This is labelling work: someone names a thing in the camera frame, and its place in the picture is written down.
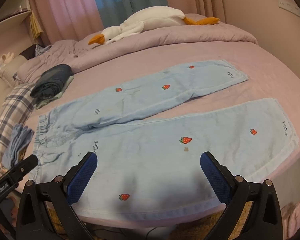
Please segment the light blue strawberry pants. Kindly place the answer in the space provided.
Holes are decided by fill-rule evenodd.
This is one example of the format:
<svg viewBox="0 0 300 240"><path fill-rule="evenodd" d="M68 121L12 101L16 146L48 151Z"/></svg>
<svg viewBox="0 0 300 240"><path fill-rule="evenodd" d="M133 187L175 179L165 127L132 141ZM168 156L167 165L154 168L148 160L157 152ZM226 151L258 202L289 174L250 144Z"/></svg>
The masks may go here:
<svg viewBox="0 0 300 240"><path fill-rule="evenodd" d="M80 216L162 220L217 207L200 156L211 152L249 181L266 178L299 142L278 101L155 115L247 79L223 60L184 63L56 107L39 118L33 147L38 166L30 178L51 181L93 152L97 170L74 205Z"/></svg>

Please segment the blue folded cloth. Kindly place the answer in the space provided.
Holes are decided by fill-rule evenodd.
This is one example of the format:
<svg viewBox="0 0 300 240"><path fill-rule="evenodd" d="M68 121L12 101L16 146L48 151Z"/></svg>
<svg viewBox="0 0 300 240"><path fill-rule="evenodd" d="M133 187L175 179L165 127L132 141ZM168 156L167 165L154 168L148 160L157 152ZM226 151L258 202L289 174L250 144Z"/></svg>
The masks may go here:
<svg viewBox="0 0 300 240"><path fill-rule="evenodd" d="M2 156L1 164L9 170L23 159L23 154L32 140L34 131L28 126L16 124L12 129L10 143Z"/></svg>

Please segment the plaid pillow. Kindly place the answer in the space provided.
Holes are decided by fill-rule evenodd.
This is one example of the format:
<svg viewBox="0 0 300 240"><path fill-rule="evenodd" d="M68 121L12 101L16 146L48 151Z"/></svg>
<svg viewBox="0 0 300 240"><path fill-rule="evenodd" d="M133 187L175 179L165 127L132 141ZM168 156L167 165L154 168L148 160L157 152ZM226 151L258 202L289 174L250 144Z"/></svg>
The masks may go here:
<svg viewBox="0 0 300 240"><path fill-rule="evenodd" d="M0 173L2 172L2 156L6 151L16 124L25 124L34 109L33 98L30 96L34 83L18 85L0 107Z"/></svg>

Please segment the light green folded garment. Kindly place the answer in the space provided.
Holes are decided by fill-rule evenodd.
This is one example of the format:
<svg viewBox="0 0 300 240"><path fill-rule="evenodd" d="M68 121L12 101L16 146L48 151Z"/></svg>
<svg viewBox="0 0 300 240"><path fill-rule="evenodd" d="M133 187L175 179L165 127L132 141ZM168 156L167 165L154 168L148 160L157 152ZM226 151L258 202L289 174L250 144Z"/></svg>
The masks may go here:
<svg viewBox="0 0 300 240"><path fill-rule="evenodd" d="M73 81L73 79L74 79L74 77L70 76L68 78L68 80L66 81L64 87L61 89L61 91L58 94L51 95L51 96L44 96L44 97L41 97L40 99L36 100L35 108L40 109L40 108L48 105L50 102L60 99L62 97L62 95L64 94L65 90L70 85L70 83Z"/></svg>

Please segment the dark blue folded jeans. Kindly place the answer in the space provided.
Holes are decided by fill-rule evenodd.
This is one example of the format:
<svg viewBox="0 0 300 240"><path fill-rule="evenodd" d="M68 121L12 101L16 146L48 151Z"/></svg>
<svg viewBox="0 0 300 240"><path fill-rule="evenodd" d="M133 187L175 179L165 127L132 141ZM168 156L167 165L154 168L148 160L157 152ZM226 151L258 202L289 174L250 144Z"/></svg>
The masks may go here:
<svg viewBox="0 0 300 240"><path fill-rule="evenodd" d="M66 81L72 76L71 67L59 64L45 71L36 82L30 96L33 99L45 100L53 98L64 88Z"/></svg>

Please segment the small white plush toy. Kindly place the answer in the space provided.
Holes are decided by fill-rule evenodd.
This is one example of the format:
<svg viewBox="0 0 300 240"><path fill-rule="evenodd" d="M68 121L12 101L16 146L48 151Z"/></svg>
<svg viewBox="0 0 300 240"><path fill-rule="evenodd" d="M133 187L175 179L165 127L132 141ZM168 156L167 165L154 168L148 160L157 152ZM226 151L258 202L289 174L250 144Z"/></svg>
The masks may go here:
<svg viewBox="0 0 300 240"><path fill-rule="evenodd" d="M15 57L14 53L2 54L0 58L0 69L4 67L6 64L10 63Z"/></svg>

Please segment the pink bed sheet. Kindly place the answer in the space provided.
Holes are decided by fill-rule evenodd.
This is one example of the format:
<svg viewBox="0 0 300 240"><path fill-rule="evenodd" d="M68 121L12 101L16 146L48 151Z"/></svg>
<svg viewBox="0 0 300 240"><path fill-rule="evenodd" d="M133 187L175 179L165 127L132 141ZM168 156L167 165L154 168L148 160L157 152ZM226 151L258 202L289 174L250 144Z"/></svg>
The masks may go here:
<svg viewBox="0 0 300 240"><path fill-rule="evenodd" d="M300 79L250 42L151 48L79 74L88 95L39 117L30 173L65 174L87 152L98 167L74 205L87 222L139 228L203 217L221 206L203 152L259 182L300 157Z"/></svg>

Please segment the white shelf unit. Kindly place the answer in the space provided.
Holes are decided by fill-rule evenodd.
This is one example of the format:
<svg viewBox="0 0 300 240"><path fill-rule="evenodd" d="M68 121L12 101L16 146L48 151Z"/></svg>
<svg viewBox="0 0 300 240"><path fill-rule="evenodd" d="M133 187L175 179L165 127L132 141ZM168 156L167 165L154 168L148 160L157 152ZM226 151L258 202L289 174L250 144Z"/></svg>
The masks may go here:
<svg viewBox="0 0 300 240"><path fill-rule="evenodd" d="M0 58L8 53L18 55L34 43L43 44L41 37L32 34L32 15L30 0L0 0Z"/></svg>

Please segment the pink curtain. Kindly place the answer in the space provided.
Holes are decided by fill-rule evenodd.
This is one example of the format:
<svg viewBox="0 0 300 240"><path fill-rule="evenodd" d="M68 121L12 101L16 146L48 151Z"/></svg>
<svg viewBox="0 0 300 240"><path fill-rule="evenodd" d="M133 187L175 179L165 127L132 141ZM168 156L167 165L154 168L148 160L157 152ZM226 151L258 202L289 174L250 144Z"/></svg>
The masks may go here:
<svg viewBox="0 0 300 240"><path fill-rule="evenodd" d="M223 0L167 0L169 7L185 14L200 14L225 21ZM30 0L43 30L44 44L59 40L81 40L103 30L95 0Z"/></svg>

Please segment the pink quilted duvet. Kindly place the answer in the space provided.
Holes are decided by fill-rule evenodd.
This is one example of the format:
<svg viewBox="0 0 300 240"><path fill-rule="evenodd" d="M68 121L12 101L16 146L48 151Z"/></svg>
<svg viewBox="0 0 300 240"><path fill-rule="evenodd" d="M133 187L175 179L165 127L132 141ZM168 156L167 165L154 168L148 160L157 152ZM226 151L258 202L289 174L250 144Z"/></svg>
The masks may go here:
<svg viewBox="0 0 300 240"><path fill-rule="evenodd" d="M81 41L57 41L42 55L22 64L17 71L17 79L22 83L35 82L43 72L59 64L69 65L76 74L123 55L171 44L212 41L257 44L257 39L249 32L222 22L162 27L105 45L89 45L91 37L89 35Z"/></svg>

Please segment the white goose plush toy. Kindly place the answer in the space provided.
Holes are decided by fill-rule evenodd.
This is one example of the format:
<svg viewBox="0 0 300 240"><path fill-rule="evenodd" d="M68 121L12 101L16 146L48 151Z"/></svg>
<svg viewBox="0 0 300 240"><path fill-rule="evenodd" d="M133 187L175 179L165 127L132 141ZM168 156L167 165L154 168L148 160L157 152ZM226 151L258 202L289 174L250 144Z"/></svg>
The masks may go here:
<svg viewBox="0 0 300 240"><path fill-rule="evenodd" d="M134 13L120 25L107 27L100 34L92 37L88 44L110 44L125 37L163 27L175 27L182 25L214 25L217 23L219 23L219 19L215 17L206 17L195 21L188 18L179 9L174 9L168 6L154 6Z"/></svg>

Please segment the white wall socket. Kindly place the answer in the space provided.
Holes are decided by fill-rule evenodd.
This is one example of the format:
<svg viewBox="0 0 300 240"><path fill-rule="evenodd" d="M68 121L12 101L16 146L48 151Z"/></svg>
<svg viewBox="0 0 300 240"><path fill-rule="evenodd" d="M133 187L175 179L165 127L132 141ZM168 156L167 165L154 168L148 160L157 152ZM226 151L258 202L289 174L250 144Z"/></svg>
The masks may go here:
<svg viewBox="0 0 300 240"><path fill-rule="evenodd" d="M292 14L300 17L300 8L297 5L287 2L285 0L278 0L278 6L279 6L279 8L284 9L284 10L291 12Z"/></svg>

